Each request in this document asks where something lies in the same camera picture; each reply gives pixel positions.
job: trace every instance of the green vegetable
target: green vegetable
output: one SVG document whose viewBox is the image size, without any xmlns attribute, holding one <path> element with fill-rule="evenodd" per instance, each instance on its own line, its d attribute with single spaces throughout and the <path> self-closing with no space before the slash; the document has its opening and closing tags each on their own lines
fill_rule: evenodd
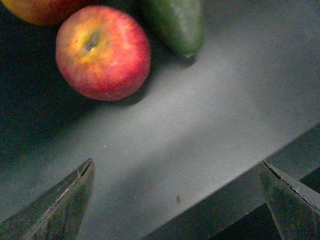
<svg viewBox="0 0 320 240">
<path fill-rule="evenodd" d="M 186 58 L 202 47 L 205 13 L 201 0 L 139 0 L 150 29 L 175 53 Z"/>
</svg>

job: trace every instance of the small speck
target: small speck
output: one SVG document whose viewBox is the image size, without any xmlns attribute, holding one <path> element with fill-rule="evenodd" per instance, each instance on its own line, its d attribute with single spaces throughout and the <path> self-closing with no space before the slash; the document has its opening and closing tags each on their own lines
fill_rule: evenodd
<svg viewBox="0 0 320 240">
<path fill-rule="evenodd" d="M 176 196 L 176 203 L 177 203 L 177 204 L 180 204 L 180 203 L 181 203 L 181 197 L 180 197 L 180 195 L 177 195 L 177 196 Z"/>
</svg>

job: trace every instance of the red apple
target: red apple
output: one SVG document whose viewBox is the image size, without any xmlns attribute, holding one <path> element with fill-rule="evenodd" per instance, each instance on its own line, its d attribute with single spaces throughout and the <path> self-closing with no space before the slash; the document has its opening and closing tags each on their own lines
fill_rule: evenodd
<svg viewBox="0 0 320 240">
<path fill-rule="evenodd" d="M 80 94 L 116 101 L 136 92 L 150 71 L 148 37 L 130 15 L 87 6 L 70 16 L 56 37 L 56 63 Z"/>
<path fill-rule="evenodd" d="M 18 18 L 35 25 L 59 25 L 76 11 L 102 0 L 1 0 Z"/>
</svg>

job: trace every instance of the apple stem cavity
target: apple stem cavity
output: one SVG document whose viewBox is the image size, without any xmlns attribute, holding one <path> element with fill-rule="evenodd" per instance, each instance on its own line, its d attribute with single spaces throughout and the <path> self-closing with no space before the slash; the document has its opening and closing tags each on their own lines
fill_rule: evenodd
<svg viewBox="0 0 320 240">
<path fill-rule="evenodd" d="M 100 35 L 99 31 L 96 31 L 91 35 L 90 39 L 86 42 L 86 44 L 84 46 L 84 50 L 86 52 L 90 52 L 91 49 L 93 49 L 95 46 L 97 46 L 98 40 L 99 40 L 99 35 Z"/>
</svg>

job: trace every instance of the cucumber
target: cucumber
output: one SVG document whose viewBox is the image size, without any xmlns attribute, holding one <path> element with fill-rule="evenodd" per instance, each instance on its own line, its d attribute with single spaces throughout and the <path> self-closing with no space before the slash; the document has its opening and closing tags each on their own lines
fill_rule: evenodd
<svg viewBox="0 0 320 240">
<path fill-rule="evenodd" d="M 139 0 L 145 23 L 176 54 L 189 58 L 202 47 L 205 11 L 202 0 Z"/>
</svg>

